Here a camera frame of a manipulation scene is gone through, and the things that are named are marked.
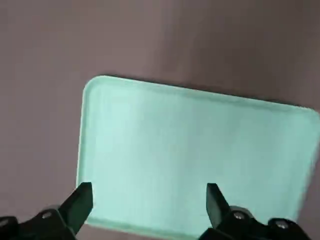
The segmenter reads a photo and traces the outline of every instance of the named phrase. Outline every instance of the plastic tray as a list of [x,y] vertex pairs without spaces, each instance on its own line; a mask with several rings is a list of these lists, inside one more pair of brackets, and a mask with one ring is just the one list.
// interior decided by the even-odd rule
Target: plastic tray
[[112,76],[83,92],[77,184],[87,223],[167,239],[210,226],[206,185],[263,223],[295,220],[320,133],[315,111]]

